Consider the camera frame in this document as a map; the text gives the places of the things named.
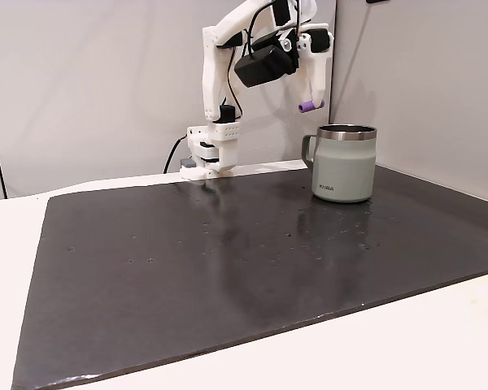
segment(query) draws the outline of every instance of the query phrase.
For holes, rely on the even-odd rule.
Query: dark gray work surface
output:
[[[380,167],[372,202],[321,201],[310,181],[51,199],[13,388],[106,379],[488,273],[488,202]]]

